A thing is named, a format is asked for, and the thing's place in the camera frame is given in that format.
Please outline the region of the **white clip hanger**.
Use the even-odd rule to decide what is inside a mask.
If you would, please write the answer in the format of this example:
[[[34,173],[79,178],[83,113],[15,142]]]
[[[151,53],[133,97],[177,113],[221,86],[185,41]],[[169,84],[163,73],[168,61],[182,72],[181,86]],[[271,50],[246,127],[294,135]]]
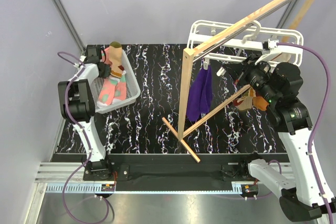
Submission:
[[[231,26],[230,23],[213,22],[209,20],[197,20],[190,29],[187,47],[194,48],[219,34]],[[287,41],[295,45],[303,45],[303,35],[296,30],[262,27],[260,22],[253,21],[251,26],[241,34],[234,36],[228,42],[222,44],[224,47],[232,48],[234,52],[216,52],[212,50],[205,56],[205,67],[208,67],[211,60],[239,63],[247,58],[247,51],[255,51],[262,54],[262,43],[265,40]],[[289,62],[296,66],[302,64],[303,50],[291,46],[279,46],[282,54],[274,61],[268,63],[274,68],[280,62]]]

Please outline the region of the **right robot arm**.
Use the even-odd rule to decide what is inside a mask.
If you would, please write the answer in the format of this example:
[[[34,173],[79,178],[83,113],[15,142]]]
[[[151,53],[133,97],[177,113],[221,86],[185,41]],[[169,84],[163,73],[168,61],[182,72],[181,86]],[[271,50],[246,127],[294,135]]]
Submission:
[[[262,182],[278,198],[290,221],[311,221],[328,215],[328,223],[332,223],[335,196],[314,152],[315,125],[307,107],[297,97],[303,84],[299,67],[289,62],[272,67],[251,55],[240,63],[227,63],[223,68],[238,85],[250,85],[266,100],[268,120],[286,149],[294,180],[288,180],[256,154],[238,167],[239,176]]]

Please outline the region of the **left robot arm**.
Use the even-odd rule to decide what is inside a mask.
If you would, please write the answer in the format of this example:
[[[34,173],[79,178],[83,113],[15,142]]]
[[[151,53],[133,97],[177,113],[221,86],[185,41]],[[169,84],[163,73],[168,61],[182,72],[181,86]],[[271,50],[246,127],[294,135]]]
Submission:
[[[96,100],[91,92],[94,81],[106,77],[111,70],[102,61],[106,54],[98,45],[88,46],[79,58],[64,51],[57,55],[78,69],[68,81],[58,83],[58,96],[62,117],[72,123],[86,151],[83,179],[108,180],[113,175],[113,167],[94,123]]]

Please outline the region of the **striped beige sock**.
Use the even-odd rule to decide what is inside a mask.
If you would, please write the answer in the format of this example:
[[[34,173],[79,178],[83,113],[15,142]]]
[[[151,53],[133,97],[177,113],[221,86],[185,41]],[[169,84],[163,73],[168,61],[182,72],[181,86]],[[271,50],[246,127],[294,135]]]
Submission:
[[[122,46],[119,42],[113,41],[108,48],[108,62],[111,66],[111,75],[115,78],[121,78],[124,71],[122,65]]]
[[[253,107],[253,99],[256,97],[256,92],[253,88],[249,88],[241,97],[233,101],[233,105],[240,111],[247,111]]]

